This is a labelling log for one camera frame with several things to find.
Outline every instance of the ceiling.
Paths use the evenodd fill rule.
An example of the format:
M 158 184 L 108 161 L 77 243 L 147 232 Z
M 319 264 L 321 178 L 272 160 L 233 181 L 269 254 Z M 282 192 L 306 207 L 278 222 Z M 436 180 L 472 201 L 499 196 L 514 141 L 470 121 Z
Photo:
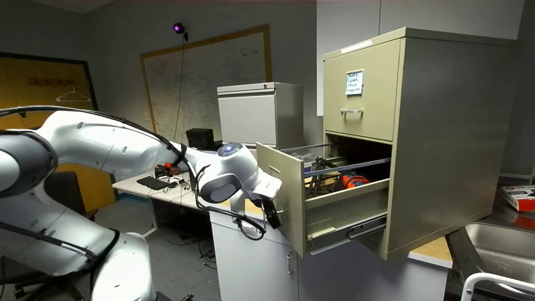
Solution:
M 86 14 L 115 0 L 32 0 L 59 9 Z

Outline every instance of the open drawer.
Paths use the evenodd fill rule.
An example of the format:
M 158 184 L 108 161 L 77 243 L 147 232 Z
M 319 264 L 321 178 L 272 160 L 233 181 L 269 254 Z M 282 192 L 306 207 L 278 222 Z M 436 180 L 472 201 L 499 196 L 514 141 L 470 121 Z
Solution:
M 282 211 L 280 231 L 300 256 L 383 232 L 386 227 L 392 146 L 377 144 L 376 148 L 362 148 L 366 152 L 352 152 L 345 146 L 375 142 L 356 139 L 347 144 L 343 142 L 289 150 L 257 144 L 259 167 L 282 180 L 276 198 L 277 209 Z M 318 156 L 327 158 L 335 166 L 317 170 L 316 162 L 311 161 Z M 343 187 L 335 192 L 321 187 L 325 194 L 310 193 L 314 176 L 329 177 L 355 170 L 364 170 L 369 184 Z

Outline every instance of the whiteboard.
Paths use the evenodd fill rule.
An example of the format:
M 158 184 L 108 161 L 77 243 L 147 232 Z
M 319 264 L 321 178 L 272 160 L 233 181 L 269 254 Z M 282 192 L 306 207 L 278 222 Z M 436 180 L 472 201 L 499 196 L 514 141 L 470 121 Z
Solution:
M 200 41 L 186 45 L 184 50 L 180 47 L 141 55 L 154 130 L 186 145 L 186 131 L 195 127 L 213 129 L 214 139 L 221 140 L 217 87 L 271 80 L 269 45 L 264 44 L 269 44 L 266 28 L 207 40 L 216 41 L 211 43 Z

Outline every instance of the handwritten label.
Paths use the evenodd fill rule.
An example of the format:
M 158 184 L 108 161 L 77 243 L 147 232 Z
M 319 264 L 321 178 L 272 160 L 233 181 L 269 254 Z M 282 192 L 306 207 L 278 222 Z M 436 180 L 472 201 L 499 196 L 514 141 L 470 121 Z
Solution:
M 348 72 L 346 82 L 346 95 L 361 95 L 363 70 Z

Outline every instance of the office chair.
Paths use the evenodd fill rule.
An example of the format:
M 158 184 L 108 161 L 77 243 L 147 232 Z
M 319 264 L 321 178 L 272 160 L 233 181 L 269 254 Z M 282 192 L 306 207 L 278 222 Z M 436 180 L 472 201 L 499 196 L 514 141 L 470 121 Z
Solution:
M 98 210 L 87 212 L 83 205 L 82 193 L 78 185 L 78 177 L 74 171 L 58 171 L 53 173 L 44 182 L 45 192 L 56 202 L 94 221 Z M 37 290 L 32 291 L 25 301 L 39 299 L 50 288 L 57 286 L 67 291 L 76 301 L 83 301 L 84 298 L 78 289 L 71 282 L 70 277 L 76 273 L 53 277 L 37 270 L 31 269 L 9 258 L 0 260 L 5 267 L 5 279 L 0 279 L 0 284 L 15 284 L 15 298 L 19 299 L 27 295 L 24 287 L 42 284 Z

